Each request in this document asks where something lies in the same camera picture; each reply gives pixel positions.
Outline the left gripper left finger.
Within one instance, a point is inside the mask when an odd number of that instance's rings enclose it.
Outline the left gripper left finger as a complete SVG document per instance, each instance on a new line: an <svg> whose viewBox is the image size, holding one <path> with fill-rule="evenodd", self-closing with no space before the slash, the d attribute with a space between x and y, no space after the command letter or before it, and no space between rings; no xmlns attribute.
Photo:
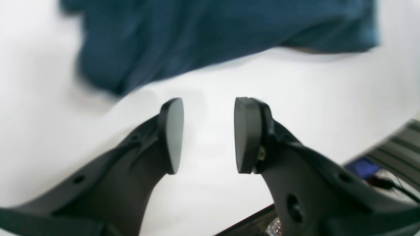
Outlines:
<svg viewBox="0 0 420 236"><path fill-rule="evenodd" d="M153 189L179 169L183 128L183 100L168 100L51 190L1 208L1 229L18 236L138 236Z"/></svg>

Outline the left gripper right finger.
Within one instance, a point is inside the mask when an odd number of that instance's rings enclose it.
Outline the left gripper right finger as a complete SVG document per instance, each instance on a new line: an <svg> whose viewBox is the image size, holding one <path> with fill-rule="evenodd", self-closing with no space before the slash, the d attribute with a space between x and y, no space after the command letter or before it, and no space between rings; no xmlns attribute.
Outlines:
<svg viewBox="0 0 420 236"><path fill-rule="evenodd" d="M285 236L413 236L419 205L375 191L327 157L304 146L272 117L269 106L238 97L236 165L260 174Z"/></svg>

